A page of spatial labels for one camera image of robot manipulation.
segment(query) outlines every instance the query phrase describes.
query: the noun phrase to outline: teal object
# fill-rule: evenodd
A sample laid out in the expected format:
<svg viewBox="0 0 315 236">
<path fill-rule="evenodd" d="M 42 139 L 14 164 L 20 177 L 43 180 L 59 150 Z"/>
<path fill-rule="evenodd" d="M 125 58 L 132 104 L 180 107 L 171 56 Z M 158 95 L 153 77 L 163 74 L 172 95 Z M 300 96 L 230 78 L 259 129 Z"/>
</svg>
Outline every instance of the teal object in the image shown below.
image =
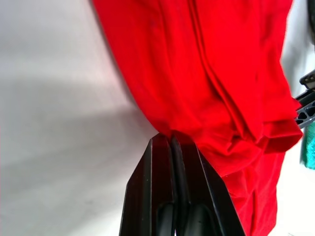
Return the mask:
<svg viewBox="0 0 315 236">
<path fill-rule="evenodd" d="M 305 129 L 302 143 L 302 162 L 307 168 L 315 170 L 315 123 Z"/>
</svg>

